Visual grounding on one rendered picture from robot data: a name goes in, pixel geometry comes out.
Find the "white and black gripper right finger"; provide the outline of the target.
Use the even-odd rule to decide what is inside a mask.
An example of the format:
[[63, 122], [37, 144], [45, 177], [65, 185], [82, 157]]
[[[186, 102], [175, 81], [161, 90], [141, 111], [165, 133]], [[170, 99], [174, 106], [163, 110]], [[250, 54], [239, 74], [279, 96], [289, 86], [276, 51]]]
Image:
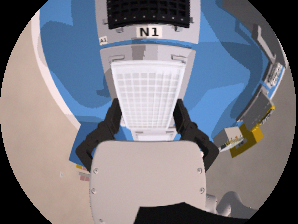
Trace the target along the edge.
[[182, 99], [177, 99], [173, 111], [176, 132], [181, 135], [179, 140], [189, 140], [195, 142], [203, 152], [203, 163], [206, 171], [210, 168], [219, 154], [217, 146], [209, 140], [207, 134], [198, 129], [195, 122], [191, 122], [187, 108]]

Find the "blue open-top bin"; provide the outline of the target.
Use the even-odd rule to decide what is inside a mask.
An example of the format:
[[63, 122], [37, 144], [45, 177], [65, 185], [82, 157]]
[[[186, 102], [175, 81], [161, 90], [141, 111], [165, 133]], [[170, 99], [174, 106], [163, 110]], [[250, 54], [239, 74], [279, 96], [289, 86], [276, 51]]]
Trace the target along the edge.
[[[86, 136], [91, 133], [93, 130], [95, 130], [97, 128], [98, 124], [92, 124], [92, 123], [81, 123], [81, 126], [78, 130], [78, 133], [76, 135], [71, 153], [70, 153], [70, 157], [69, 157], [69, 161], [78, 164], [80, 166], [85, 167], [82, 162], [80, 161], [80, 159], [78, 158], [78, 156], [75, 153], [76, 148], [80, 145], [80, 143], [83, 142], [83, 140], [86, 139]], [[117, 134], [114, 135], [115, 139], [117, 140], [127, 140], [125, 137], [125, 134], [123, 132], [123, 129], [120, 125], [119, 127], [119, 132]]]

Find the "blue bench mat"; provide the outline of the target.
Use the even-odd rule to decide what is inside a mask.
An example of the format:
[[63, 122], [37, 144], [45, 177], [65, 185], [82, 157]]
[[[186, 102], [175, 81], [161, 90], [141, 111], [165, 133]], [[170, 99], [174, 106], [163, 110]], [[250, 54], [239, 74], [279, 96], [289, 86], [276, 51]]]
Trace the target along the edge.
[[[100, 50], [127, 44], [165, 44], [196, 51], [183, 98], [192, 122], [209, 140], [236, 118], [262, 81], [268, 59], [251, 31], [222, 7], [222, 0], [200, 0], [198, 44], [168, 39], [135, 39], [100, 45], [95, 0], [48, 0], [39, 15], [40, 37], [51, 77], [69, 110], [81, 123], [104, 121], [112, 104]], [[269, 99], [273, 95], [268, 93]]]

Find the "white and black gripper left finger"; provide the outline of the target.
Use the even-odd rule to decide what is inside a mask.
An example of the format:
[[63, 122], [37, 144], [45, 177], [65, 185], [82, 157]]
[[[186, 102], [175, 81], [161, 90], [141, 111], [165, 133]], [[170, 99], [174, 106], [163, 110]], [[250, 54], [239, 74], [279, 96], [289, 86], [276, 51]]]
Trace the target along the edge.
[[114, 98], [111, 107], [109, 108], [105, 116], [106, 120], [104, 119], [104, 121], [99, 122], [97, 128], [89, 133], [86, 136], [86, 140], [84, 140], [75, 150], [76, 155], [89, 173], [93, 159], [91, 156], [93, 149], [102, 141], [116, 140], [114, 135], [119, 132], [122, 118], [119, 99]]

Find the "yellow open-top bin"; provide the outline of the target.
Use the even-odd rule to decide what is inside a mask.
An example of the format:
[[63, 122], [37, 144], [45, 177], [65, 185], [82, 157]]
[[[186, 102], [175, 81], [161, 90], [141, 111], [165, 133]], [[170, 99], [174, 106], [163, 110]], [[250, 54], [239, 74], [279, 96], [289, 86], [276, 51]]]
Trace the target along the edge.
[[244, 140], [242, 140], [240, 143], [238, 143], [236, 146], [230, 149], [232, 158], [248, 150], [263, 138], [263, 134], [259, 127], [256, 130], [249, 132], [245, 124], [243, 123], [239, 127], [239, 129], [241, 130], [241, 134]]

